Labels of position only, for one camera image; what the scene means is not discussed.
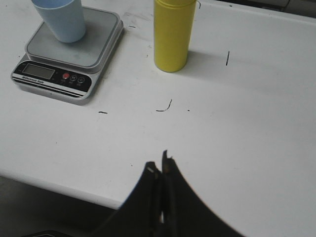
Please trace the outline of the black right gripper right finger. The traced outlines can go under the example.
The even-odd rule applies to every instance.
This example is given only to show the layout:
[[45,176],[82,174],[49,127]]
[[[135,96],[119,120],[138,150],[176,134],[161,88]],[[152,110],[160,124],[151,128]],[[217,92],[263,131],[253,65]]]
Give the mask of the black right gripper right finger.
[[175,160],[162,155],[163,237],[241,237],[198,197]]

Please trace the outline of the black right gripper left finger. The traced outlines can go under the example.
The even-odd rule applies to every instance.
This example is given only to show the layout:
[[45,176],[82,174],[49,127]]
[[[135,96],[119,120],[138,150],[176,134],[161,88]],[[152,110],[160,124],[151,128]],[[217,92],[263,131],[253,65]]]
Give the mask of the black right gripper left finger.
[[93,237],[156,237],[160,215],[161,172],[153,161],[144,170],[124,203]]

